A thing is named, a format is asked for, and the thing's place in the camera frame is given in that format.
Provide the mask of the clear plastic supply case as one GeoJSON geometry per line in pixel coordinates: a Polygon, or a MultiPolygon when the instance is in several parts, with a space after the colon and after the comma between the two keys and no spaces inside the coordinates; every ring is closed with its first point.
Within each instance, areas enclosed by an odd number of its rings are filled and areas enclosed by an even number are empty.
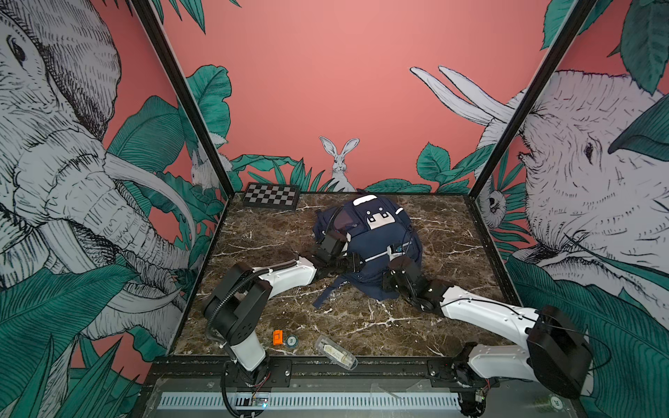
{"type": "Polygon", "coordinates": [[[331,362],[345,370],[353,370],[358,365],[357,358],[348,350],[332,341],[329,337],[321,335],[315,342],[316,350],[326,356],[331,362]]]}

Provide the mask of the navy blue school backpack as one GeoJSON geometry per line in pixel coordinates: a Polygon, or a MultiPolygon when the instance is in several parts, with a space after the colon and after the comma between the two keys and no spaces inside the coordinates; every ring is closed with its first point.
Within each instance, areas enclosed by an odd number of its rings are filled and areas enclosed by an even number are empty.
{"type": "Polygon", "coordinates": [[[347,266],[315,300],[316,309],[347,283],[377,301],[397,299],[399,292],[384,278],[390,262],[406,256],[422,264],[423,245],[409,215],[383,196],[365,194],[338,207],[318,210],[313,233],[317,243],[329,233],[339,233],[347,240],[341,253],[347,266]]]}

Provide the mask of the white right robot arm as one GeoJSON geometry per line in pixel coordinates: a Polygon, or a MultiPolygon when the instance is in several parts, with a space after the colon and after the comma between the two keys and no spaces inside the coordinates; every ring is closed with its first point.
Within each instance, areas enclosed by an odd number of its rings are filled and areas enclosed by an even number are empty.
{"type": "Polygon", "coordinates": [[[428,280],[406,255],[390,260],[384,282],[423,313],[469,323],[512,343],[467,348],[464,369],[475,377],[536,381],[568,399],[582,394],[593,349],[560,309],[551,305],[539,310],[521,308],[442,280],[428,280]]]}

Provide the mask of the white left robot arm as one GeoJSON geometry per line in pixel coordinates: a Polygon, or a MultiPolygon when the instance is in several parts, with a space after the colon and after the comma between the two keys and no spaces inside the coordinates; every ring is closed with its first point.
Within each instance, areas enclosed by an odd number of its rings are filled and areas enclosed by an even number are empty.
{"type": "Polygon", "coordinates": [[[328,233],[311,251],[264,268],[235,264],[212,291],[202,308],[205,337],[223,346],[241,372],[257,376],[268,369],[267,352],[256,327],[273,297],[342,273],[358,273],[365,266],[348,249],[348,239],[328,233]]]}

